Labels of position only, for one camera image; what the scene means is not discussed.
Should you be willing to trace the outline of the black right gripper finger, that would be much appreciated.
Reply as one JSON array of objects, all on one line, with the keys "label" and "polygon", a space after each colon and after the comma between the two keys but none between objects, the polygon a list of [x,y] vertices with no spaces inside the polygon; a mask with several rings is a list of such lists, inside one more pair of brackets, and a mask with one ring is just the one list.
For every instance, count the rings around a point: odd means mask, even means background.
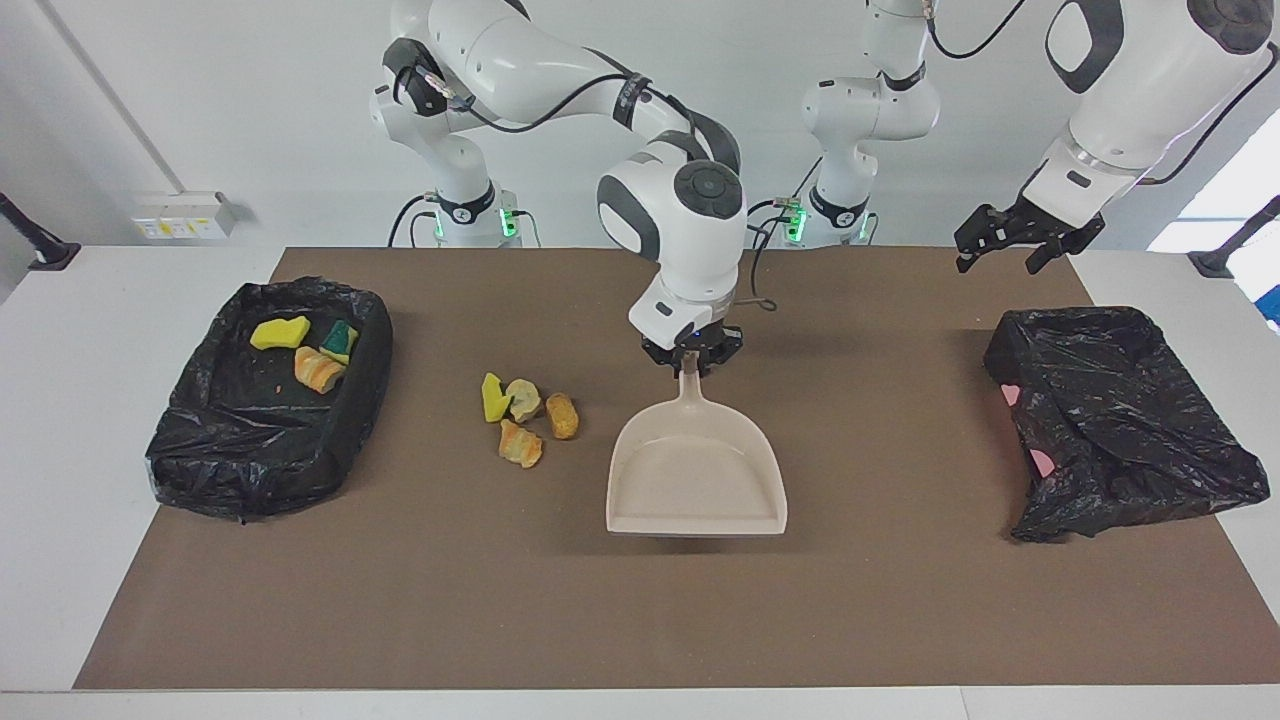
[{"label": "black right gripper finger", "polygon": [[744,345],[740,325],[707,325],[690,334],[690,350],[698,354],[698,374],[726,364]]},{"label": "black right gripper finger", "polygon": [[655,365],[667,366],[673,372],[673,375],[681,375],[686,372],[686,356],[690,348],[685,345],[676,345],[672,348],[663,348],[654,341],[649,338],[641,338],[641,350]]}]

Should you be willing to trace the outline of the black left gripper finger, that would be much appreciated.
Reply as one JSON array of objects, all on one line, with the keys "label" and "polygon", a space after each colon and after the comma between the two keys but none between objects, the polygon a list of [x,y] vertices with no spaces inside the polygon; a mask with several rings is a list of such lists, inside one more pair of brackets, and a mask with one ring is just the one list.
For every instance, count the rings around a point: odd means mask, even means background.
[{"label": "black left gripper finger", "polygon": [[979,205],[954,232],[957,272],[968,273],[988,252],[1029,246],[1030,217],[1027,210],[1027,202],[1015,202],[1005,210],[989,204]]},{"label": "black left gripper finger", "polygon": [[1036,275],[1057,258],[1084,252],[1105,227],[1106,222],[1101,214],[1076,229],[1068,228],[1052,218],[1037,222],[1028,231],[1029,240],[1033,240],[1036,247],[1025,260],[1027,272]]}]

